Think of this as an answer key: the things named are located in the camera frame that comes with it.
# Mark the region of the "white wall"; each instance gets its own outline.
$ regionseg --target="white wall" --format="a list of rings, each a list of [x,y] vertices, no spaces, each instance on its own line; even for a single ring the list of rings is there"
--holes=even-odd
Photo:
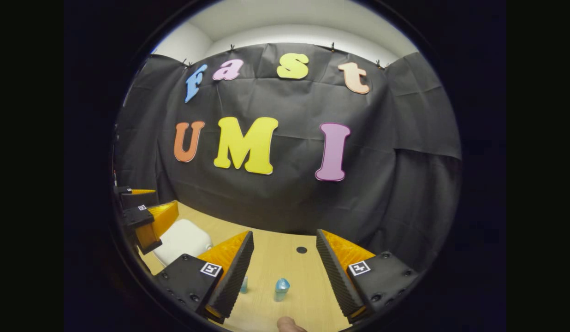
[[[190,23],[179,25],[154,49],[155,54],[165,55],[185,63],[195,63],[206,57],[211,39]]]
[[[261,27],[305,24],[361,36],[397,57],[416,52],[394,25],[354,0],[223,0],[197,13],[190,23],[214,42]]]
[[[303,42],[327,47],[334,42],[337,50],[359,55],[372,62],[379,59],[382,65],[398,59],[382,46],[349,32],[301,24],[272,25],[227,36],[211,44],[205,57],[230,50],[230,44],[243,47],[268,42]]]

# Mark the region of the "yellow 3d-printed part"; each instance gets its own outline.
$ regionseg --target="yellow 3d-printed part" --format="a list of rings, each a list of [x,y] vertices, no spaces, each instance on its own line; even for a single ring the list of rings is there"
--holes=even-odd
[[[136,195],[136,194],[145,194],[145,193],[154,193],[155,190],[152,189],[131,189],[131,194],[132,195]]]
[[[346,273],[346,277],[349,276],[346,271],[346,268],[349,266],[349,264],[361,262],[365,259],[375,257],[375,254],[372,254],[370,251],[357,246],[351,241],[344,240],[338,235],[334,235],[324,230],[322,230],[322,233],[326,237],[328,244],[330,244],[330,247],[336,255],[336,259],[338,259],[338,262],[340,263],[340,266],[342,267],[344,273]]]
[[[242,246],[242,242],[244,241],[244,238],[246,237],[248,232],[249,231],[245,231],[234,237],[231,237],[230,239],[225,240],[224,242],[218,244],[217,246],[214,246],[210,250],[203,252],[203,254],[200,254],[197,257],[199,259],[204,260],[205,262],[217,264],[223,267],[224,273],[221,275],[218,285],[224,279],[226,273],[228,273],[228,270],[232,265],[232,261],[234,260],[236,254],[238,253],[240,246]]]
[[[178,202],[172,201],[152,206],[148,208],[148,211],[154,216],[154,222],[136,229],[136,236],[142,248],[147,248],[159,241],[161,235],[173,225],[178,218]]]

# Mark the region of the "foam letter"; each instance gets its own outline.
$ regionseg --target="foam letter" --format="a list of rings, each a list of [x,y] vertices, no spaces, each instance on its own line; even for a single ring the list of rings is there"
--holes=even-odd
[[[283,78],[300,79],[308,74],[308,63],[310,59],[305,54],[287,53],[279,59],[280,66],[277,67],[277,75]]]
[[[361,93],[362,95],[369,92],[369,86],[361,84],[361,78],[359,76],[366,76],[367,72],[363,69],[359,69],[356,63],[344,63],[339,65],[338,69],[344,71],[344,83],[352,92]]]
[[[341,181],[344,179],[342,170],[342,151],[344,140],[350,135],[350,129],[342,124],[325,122],[320,125],[324,133],[324,153],[322,165],[316,171],[316,179],[321,181]]]
[[[201,128],[205,126],[203,121],[195,121],[190,124],[193,128],[193,134],[190,136],[190,147],[188,151],[182,149],[182,144],[184,141],[184,132],[189,127],[186,122],[180,122],[176,124],[176,136],[175,136],[175,157],[181,162],[190,162],[195,157],[197,153],[197,145],[199,143],[199,134],[201,133]]]
[[[222,118],[218,125],[221,128],[221,134],[217,158],[213,160],[215,166],[230,168],[229,150],[234,167],[239,170],[244,158],[250,151],[249,160],[244,165],[248,172],[266,175],[273,172],[273,166],[269,162],[269,153],[273,130],[279,126],[279,122],[276,119],[256,119],[246,136],[242,135],[242,130],[240,130],[240,125],[236,118]]]
[[[216,81],[231,81],[240,75],[238,70],[240,70],[240,67],[242,67],[243,64],[244,61],[240,59],[231,59],[230,61],[226,61],[220,65],[222,69],[219,69],[213,74],[213,79]]]
[[[207,65],[202,65],[186,80],[186,98],[184,99],[185,103],[188,103],[190,99],[194,97],[199,91],[197,84],[201,84],[201,81],[203,80],[203,72],[205,69],[207,69]]]

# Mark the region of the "orange letter u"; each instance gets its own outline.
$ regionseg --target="orange letter u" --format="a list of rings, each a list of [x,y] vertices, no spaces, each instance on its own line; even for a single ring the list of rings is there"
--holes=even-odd
[[[184,132],[186,132],[189,124],[186,122],[176,124],[175,157],[181,162],[190,162],[195,157],[195,154],[197,153],[197,145],[199,143],[199,134],[201,133],[201,128],[205,126],[205,122],[195,121],[190,126],[193,128],[193,134],[190,137],[190,147],[188,151],[184,151],[182,149]]]

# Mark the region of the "ceiling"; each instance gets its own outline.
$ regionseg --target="ceiling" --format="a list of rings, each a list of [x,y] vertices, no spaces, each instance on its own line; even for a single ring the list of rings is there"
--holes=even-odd
[[[224,0],[198,13],[189,23],[214,42],[269,25],[308,24],[361,36],[397,57],[417,51],[382,17],[348,0]]]

